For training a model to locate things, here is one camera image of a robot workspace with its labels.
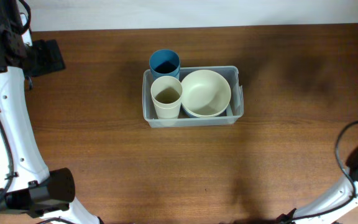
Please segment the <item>blue cup back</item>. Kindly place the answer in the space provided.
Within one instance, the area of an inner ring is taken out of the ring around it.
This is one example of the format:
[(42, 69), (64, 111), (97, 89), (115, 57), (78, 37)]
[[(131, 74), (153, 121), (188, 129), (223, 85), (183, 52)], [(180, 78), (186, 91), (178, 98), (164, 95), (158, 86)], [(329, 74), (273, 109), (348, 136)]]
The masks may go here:
[(154, 52), (149, 59), (150, 71), (170, 73), (180, 71), (180, 58), (178, 54), (169, 49)]

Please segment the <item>blue cup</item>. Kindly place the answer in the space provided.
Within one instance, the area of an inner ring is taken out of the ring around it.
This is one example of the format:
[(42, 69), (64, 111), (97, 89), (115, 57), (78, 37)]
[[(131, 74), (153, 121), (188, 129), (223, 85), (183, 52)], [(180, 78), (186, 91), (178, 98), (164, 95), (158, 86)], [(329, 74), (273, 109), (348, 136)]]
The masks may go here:
[(151, 74), (152, 74), (152, 77), (154, 80), (160, 78), (160, 77), (173, 77), (173, 78), (176, 78), (177, 80), (180, 79), (180, 72), (179, 71), (174, 71), (174, 72), (170, 72), (170, 73), (159, 73), (159, 72), (156, 72), (156, 71), (153, 71), (151, 70), (150, 71)]
[(180, 58), (178, 54), (169, 49), (154, 52), (149, 59), (150, 71), (170, 73), (180, 71)]

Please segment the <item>cream cup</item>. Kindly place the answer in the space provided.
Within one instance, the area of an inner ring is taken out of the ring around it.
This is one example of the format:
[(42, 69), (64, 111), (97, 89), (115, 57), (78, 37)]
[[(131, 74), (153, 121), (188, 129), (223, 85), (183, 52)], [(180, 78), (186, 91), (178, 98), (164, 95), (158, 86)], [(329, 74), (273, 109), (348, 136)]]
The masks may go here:
[(155, 105), (164, 109), (170, 109), (181, 103), (183, 88), (178, 79), (163, 76), (153, 82), (150, 93)]
[(158, 119), (177, 119), (181, 105), (176, 105), (173, 108), (161, 108), (158, 105), (154, 105), (154, 108)]

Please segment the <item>cream bowl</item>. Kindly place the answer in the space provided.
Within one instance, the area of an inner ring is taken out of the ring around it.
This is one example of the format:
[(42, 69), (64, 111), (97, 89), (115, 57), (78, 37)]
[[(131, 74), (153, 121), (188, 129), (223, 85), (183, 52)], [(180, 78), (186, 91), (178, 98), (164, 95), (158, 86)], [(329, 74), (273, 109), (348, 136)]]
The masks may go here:
[(231, 100), (231, 87), (218, 72), (196, 70), (182, 81), (181, 104), (196, 115), (219, 114)]
[(184, 113), (189, 116), (190, 118), (213, 118), (213, 117), (222, 117), (222, 116), (226, 116), (227, 115), (227, 110), (231, 108), (230, 105), (228, 105), (226, 107), (226, 109), (224, 109), (223, 111), (221, 111), (219, 114), (215, 114), (215, 115), (208, 115), (208, 116), (201, 116), (201, 115), (196, 115), (193, 112), (187, 110), (183, 105), (181, 106), (181, 108), (184, 110)]

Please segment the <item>blue cup front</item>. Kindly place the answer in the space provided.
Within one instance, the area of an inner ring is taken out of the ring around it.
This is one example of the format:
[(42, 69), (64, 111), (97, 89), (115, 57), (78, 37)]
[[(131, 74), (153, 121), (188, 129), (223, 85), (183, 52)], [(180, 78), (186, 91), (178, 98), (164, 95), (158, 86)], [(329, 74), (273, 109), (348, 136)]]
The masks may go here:
[(152, 74), (152, 77), (154, 80), (160, 78), (160, 77), (173, 77), (173, 78), (176, 78), (177, 80), (180, 79), (180, 72), (179, 71), (174, 71), (174, 72), (170, 72), (170, 73), (159, 73), (159, 72), (156, 72), (156, 71), (153, 71), (151, 70), (150, 71), (151, 74)]

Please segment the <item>white plastic spoon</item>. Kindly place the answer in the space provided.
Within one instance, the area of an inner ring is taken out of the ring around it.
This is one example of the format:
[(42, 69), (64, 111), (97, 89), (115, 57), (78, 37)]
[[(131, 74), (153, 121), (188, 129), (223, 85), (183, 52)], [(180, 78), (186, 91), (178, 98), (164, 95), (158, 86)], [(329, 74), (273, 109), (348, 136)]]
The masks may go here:
[(226, 116), (233, 116), (233, 112), (230, 105), (228, 105), (228, 107), (226, 108)]

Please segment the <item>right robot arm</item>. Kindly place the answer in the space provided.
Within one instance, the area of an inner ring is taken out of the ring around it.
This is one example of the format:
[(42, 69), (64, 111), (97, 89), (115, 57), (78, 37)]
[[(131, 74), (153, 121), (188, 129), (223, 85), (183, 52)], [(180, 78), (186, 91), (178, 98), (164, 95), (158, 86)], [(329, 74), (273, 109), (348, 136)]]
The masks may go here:
[(358, 146), (349, 154), (346, 162), (340, 158), (339, 145), (345, 132), (358, 125), (358, 120), (347, 124), (339, 133), (334, 155), (342, 177), (316, 200), (288, 214), (281, 214), (277, 223), (337, 223), (351, 210), (358, 207)]

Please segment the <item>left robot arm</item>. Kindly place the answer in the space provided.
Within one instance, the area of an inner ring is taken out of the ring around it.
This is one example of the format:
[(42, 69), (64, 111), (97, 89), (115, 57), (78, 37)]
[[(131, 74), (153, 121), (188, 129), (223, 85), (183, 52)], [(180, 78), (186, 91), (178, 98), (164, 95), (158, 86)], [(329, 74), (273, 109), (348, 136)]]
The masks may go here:
[(24, 1), (0, 0), (0, 213), (42, 223), (100, 223), (75, 195), (67, 168), (49, 170), (40, 155), (25, 102), (32, 78), (65, 68), (55, 40), (32, 40)]

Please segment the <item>clear plastic container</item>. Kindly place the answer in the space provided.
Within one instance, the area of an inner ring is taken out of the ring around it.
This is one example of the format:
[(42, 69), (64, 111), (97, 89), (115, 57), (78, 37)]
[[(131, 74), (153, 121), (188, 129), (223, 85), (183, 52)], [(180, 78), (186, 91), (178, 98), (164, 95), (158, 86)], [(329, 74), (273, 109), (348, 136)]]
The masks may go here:
[(239, 71), (235, 66), (212, 66), (206, 67), (207, 70), (212, 70), (221, 74), (229, 83), (231, 87), (231, 101), (230, 106), (233, 116), (222, 116), (213, 118), (190, 118), (180, 110), (177, 119), (158, 119), (155, 112), (154, 103), (152, 101), (150, 88), (154, 81), (150, 70), (146, 70), (143, 74), (142, 84), (142, 107), (144, 119), (152, 128), (179, 128), (191, 126), (215, 126), (215, 125), (229, 125), (234, 124), (244, 114), (244, 94), (242, 86), (239, 84)]

